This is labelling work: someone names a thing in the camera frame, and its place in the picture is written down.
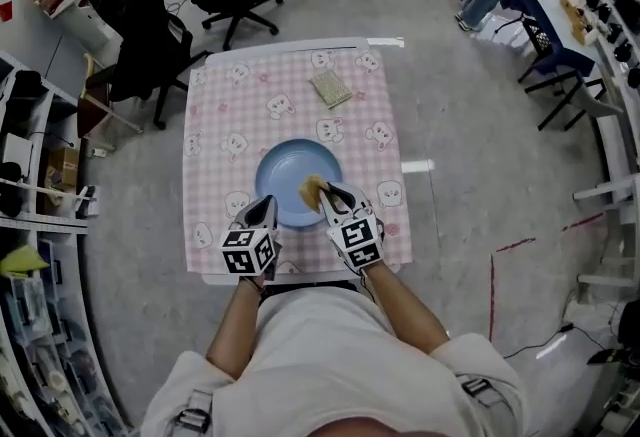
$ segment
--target white t-shirt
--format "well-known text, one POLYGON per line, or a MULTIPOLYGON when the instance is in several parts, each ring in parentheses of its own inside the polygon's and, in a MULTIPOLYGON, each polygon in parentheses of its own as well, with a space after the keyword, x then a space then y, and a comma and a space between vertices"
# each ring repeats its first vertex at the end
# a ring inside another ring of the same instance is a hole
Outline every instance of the white t-shirt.
POLYGON ((426 355, 398 340, 368 298, 342 288, 266 300, 256 350, 238 381, 184 352, 147 409, 142 437, 167 435, 195 389, 213 392, 207 435, 215 437, 303 437, 351 417, 450 437, 518 437, 525 430, 518 376, 485 338, 460 336, 426 355), (489 380, 506 410, 468 395, 459 378, 465 375, 489 380))

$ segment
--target tablecloth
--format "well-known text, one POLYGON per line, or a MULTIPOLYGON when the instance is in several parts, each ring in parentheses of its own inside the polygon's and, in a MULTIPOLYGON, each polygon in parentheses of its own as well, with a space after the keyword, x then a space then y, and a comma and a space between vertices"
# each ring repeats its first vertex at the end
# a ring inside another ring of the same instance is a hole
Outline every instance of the tablecloth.
POLYGON ((556 67, 564 65, 589 76, 598 53, 592 46, 580 44, 571 34, 571 23, 560 5, 560 0, 502 0, 503 8, 524 12, 533 17, 551 42, 551 55, 536 63, 540 74, 554 72, 556 67))
MULTIPOLYGON (((328 147, 343 179, 360 187, 385 223, 385 259, 412 260, 398 139, 377 51, 299 51, 194 69, 183 154, 187 268, 223 274, 222 231, 255 195, 256 169, 270 148, 308 138, 328 147), (336 72, 353 97, 329 110, 309 79, 336 72)), ((326 224, 281 228, 278 274, 344 269, 326 224)))

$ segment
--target glossy floor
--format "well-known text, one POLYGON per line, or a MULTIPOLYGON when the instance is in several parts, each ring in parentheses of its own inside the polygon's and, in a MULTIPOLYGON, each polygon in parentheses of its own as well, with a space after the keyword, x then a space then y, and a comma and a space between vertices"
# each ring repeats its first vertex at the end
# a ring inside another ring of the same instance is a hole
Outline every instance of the glossy floor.
MULTIPOLYGON (((601 168, 587 120, 566 133, 558 125, 537 131, 552 102, 527 96, 517 83, 525 60, 465 35, 453 18, 458 10, 456 0, 285 0, 259 9, 280 35, 247 22, 233 46, 404 38, 402 48, 381 48, 414 246, 414 263, 401 275, 452 336, 488 336, 491 254, 538 238, 495 254, 493 338, 508 354, 545 341, 559 327, 576 273, 597 261, 601 221, 560 230, 595 211, 575 205, 571 193, 597 182, 601 168)), ((206 16, 189 2, 179 15, 197 47, 221 50, 226 23, 204 32, 206 16)), ((105 365, 134 424, 177 355, 206 349, 231 293, 186 272, 184 95, 170 93, 165 131, 151 126, 152 111, 133 104, 132 118, 147 132, 123 136, 119 150, 91 160, 88 172, 102 187, 101 215, 86 244, 91 307, 105 365)), ((604 341, 605 334, 595 337, 604 341)), ((595 379, 597 372, 584 366, 595 345, 577 332, 550 344, 542 355, 527 351, 511 362, 530 394, 530 433, 560 436, 580 415, 595 379)))

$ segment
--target blue plate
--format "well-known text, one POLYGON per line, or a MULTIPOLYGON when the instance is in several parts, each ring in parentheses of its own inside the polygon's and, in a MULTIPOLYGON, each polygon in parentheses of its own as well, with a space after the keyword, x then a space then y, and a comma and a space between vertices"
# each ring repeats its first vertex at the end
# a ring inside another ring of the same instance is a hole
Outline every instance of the blue plate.
POLYGON ((324 218, 310 209, 298 193, 309 174, 320 174, 327 181, 342 181, 342 170, 336 157, 313 140, 287 140, 262 158, 256 172, 256 193, 258 197, 275 196, 279 224, 307 227, 324 218))

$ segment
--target table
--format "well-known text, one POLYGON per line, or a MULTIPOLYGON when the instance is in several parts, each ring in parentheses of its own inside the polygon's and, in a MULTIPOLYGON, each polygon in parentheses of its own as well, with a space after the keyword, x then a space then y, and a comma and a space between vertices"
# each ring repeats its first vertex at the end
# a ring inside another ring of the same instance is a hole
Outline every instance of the table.
MULTIPOLYGON (((385 222, 387 261, 399 267, 412 260, 406 190, 384 68, 379 53, 356 38, 234 50, 210 56, 205 67, 191 72, 183 156, 188 270, 203 274, 212 284, 235 280, 225 275, 218 237, 234 212, 255 198, 255 171, 264 154, 298 137, 331 149, 344 180, 371 199, 385 222), (333 110, 308 82, 327 67, 354 94, 333 110), (283 94, 288 104, 283 112, 275 112, 270 102, 283 94), (324 123, 329 126, 327 136, 324 123)), ((284 246, 278 283, 353 278, 322 226, 281 229, 278 241, 284 246)))
POLYGON ((577 69, 587 77, 600 56, 593 46, 580 44, 571 33, 569 18, 560 5, 560 0, 502 0, 503 8, 524 12, 535 18, 540 28, 549 37, 552 53, 540 59, 535 70, 540 74, 554 72, 564 65, 577 69))

